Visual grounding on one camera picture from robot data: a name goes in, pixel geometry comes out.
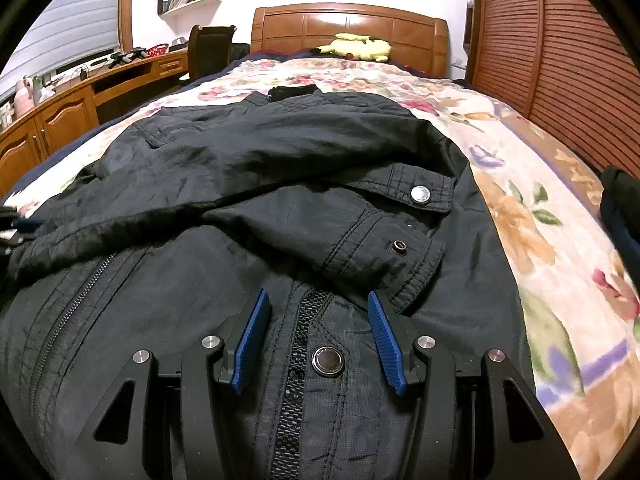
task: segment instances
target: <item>red plastic basket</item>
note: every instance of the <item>red plastic basket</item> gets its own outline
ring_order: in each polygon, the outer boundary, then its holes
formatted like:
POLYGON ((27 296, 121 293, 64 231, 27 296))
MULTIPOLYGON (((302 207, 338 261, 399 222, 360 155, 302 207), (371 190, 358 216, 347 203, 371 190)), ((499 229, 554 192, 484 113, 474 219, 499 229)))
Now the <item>red plastic basket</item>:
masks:
POLYGON ((166 54, 166 51, 169 50, 168 43, 161 43, 156 46, 152 46, 146 50, 146 53, 149 54, 149 57, 153 56, 162 56, 162 54, 166 54))

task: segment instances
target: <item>metal button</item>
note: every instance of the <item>metal button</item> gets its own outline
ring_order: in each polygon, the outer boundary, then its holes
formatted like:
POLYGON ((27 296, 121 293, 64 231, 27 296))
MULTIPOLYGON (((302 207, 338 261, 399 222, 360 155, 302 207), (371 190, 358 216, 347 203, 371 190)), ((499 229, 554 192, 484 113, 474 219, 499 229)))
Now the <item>metal button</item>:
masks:
POLYGON ((322 377, 337 377, 344 370, 342 352, 332 346, 322 346, 311 357, 314 370, 322 377))
POLYGON ((431 192, 424 186, 416 186, 411 190, 411 200, 425 204, 431 199, 431 192))
POLYGON ((150 354, 147 350, 138 350, 135 354, 133 354, 133 361, 138 364, 142 364, 147 359, 149 359, 149 356, 150 354))
POLYGON ((504 361, 504 358, 505 355, 502 350, 498 350, 497 348, 491 348, 491 350, 489 350, 489 359, 491 359, 491 361, 501 363, 504 361))
POLYGON ((391 244, 391 250, 404 256, 406 254, 406 244, 402 240, 396 240, 391 244))
POLYGON ((421 335, 418 338, 418 346, 422 348, 433 348, 436 346, 436 340, 430 335, 421 335))
POLYGON ((220 344, 220 338, 217 335, 208 335, 202 340, 204 348, 215 348, 220 344))

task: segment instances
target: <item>chair backrest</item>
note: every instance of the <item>chair backrest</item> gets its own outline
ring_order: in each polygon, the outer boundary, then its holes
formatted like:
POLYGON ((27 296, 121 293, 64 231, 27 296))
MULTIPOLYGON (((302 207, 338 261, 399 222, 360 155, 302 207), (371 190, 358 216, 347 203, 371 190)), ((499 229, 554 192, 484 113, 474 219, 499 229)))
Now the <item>chair backrest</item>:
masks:
POLYGON ((235 31, 235 25, 230 27, 193 26, 187 50, 191 82, 220 72, 229 64, 231 40, 235 31))

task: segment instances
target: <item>desk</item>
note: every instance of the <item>desk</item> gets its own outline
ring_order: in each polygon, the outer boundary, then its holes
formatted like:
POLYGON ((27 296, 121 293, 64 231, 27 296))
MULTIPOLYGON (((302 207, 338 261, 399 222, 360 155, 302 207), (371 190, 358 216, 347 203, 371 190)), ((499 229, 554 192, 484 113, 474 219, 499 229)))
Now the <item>desk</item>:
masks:
POLYGON ((82 134, 179 85, 187 51, 149 57, 73 80, 0 133, 0 197, 31 168, 82 134))

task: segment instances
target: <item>pink vase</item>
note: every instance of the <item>pink vase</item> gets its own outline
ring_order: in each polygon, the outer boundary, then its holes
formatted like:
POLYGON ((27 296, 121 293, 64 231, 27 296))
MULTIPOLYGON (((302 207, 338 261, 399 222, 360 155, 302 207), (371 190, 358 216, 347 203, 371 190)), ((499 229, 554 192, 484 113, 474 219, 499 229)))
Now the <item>pink vase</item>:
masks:
POLYGON ((33 80, 24 77, 15 84, 15 89, 15 118, 18 119, 35 106, 33 103, 33 80))

